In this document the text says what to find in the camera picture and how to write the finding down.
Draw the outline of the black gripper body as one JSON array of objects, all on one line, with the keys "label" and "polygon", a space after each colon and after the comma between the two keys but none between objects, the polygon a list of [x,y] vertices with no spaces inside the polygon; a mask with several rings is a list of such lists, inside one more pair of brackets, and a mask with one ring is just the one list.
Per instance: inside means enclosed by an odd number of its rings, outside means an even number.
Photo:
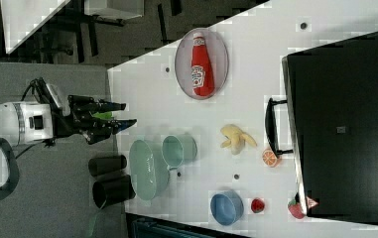
[{"label": "black gripper body", "polygon": [[103,99],[94,99],[89,96],[69,95],[67,104],[70,112],[63,115],[63,111],[56,105],[53,99],[47,98],[52,109],[53,135],[47,139],[47,145],[54,145],[56,139],[67,138],[74,134],[80,134],[88,145],[92,145],[109,139],[112,135],[112,119],[99,118],[102,114],[98,111],[101,102],[109,102]]}]

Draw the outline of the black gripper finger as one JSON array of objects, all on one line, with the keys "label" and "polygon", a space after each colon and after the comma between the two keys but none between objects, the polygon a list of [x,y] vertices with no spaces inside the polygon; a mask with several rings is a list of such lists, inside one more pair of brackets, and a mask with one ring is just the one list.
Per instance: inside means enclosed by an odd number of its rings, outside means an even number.
[{"label": "black gripper finger", "polygon": [[101,113],[121,111],[126,108],[125,103],[115,103],[115,102],[101,102],[99,104],[98,111]]},{"label": "black gripper finger", "polygon": [[117,133],[132,127],[136,123],[137,123],[136,119],[112,120],[111,121],[112,134],[116,135]]}]

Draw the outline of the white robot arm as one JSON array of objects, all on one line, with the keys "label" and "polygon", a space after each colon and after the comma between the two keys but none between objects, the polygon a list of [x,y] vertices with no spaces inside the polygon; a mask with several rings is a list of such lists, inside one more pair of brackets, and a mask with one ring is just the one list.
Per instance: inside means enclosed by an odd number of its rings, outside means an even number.
[{"label": "white robot arm", "polygon": [[70,95],[69,112],[53,103],[6,102],[0,104],[0,138],[12,147],[82,135],[89,145],[110,138],[136,124],[136,119],[100,118],[103,113],[124,110],[125,103]]}]

